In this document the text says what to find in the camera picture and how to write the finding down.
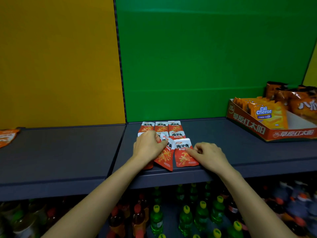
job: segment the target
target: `display box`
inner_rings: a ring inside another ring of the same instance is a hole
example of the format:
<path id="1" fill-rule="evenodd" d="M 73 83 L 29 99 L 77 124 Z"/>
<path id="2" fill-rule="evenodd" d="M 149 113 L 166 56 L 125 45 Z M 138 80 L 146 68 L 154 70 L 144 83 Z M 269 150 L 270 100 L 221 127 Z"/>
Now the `display box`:
<path id="1" fill-rule="evenodd" d="M 270 129 L 229 100 L 227 119 L 266 142 L 305 141 L 317 138 L 317 126 L 287 111 L 288 129 Z"/>

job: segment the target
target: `forearm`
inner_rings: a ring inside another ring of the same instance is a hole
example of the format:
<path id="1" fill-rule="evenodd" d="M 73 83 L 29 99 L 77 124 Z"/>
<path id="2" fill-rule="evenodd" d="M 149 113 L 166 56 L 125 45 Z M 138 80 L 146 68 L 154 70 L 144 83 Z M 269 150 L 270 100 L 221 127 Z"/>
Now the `forearm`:
<path id="1" fill-rule="evenodd" d="M 228 168 L 220 178 L 253 238 L 296 237 L 234 168 Z"/>
<path id="2" fill-rule="evenodd" d="M 63 216 L 43 238 L 94 238 L 113 207 L 140 172 L 140 160 L 131 158 Z"/>

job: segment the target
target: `yellow backdrop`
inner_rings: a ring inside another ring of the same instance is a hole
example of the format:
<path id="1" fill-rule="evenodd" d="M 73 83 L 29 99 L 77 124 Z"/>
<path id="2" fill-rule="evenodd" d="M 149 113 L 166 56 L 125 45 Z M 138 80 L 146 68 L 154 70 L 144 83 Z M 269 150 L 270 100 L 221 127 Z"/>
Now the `yellow backdrop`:
<path id="1" fill-rule="evenodd" d="M 315 46 L 303 84 L 317 87 L 317 45 Z"/>
<path id="2" fill-rule="evenodd" d="M 0 129 L 125 123 L 113 0 L 1 0 Z"/>

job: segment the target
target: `shelf surface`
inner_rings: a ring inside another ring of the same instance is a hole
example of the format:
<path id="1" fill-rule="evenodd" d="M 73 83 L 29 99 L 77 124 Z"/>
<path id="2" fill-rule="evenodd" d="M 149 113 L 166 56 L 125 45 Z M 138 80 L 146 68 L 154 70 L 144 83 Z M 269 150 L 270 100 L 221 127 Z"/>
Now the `shelf surface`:
<path id="1" fill-rule="evenodd" d="M 124 129 L 22 130 L 0 149 L 0 200 L 88 194 L 107 177 Z"/>
<path id="2" fill-rule="evenodd" d="M 278 175 L 317 170 L 316 140 L 303 142 L 265 143 L 225 118 L 181 121 L 192 145 L 215 143 L 222 148 L 228 161 L 243 177 Z M 133 153 L 140 123 L 127 124 L 113 172 Z M 153 169 L 143 170 L 130 188 L 147 188 L 211 180 L 211 173 L 202 166 L 177 168 L 173 172 L 154 163 Z"/>

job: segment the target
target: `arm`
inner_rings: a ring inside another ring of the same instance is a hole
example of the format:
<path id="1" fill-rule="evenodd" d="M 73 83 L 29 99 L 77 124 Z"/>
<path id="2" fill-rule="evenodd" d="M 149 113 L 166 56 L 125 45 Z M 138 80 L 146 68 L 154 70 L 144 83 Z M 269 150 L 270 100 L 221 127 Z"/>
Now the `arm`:
<path id="1" fill-rule="evenodd" d="M 297 237 L 229 164 L 221 148 L 203 142 L 186 151 L 224 182 L 253 238 Z"/>
<path id="2" fill-rule="evenodd" d="M 154 160 L 168 141 L 159 142 L 154 131 L 137 138 L 133 156 L 87 197 L 63 216 L 43 238 L 94 238 L 107 220 L 123 192 L 146 164 Z"/>

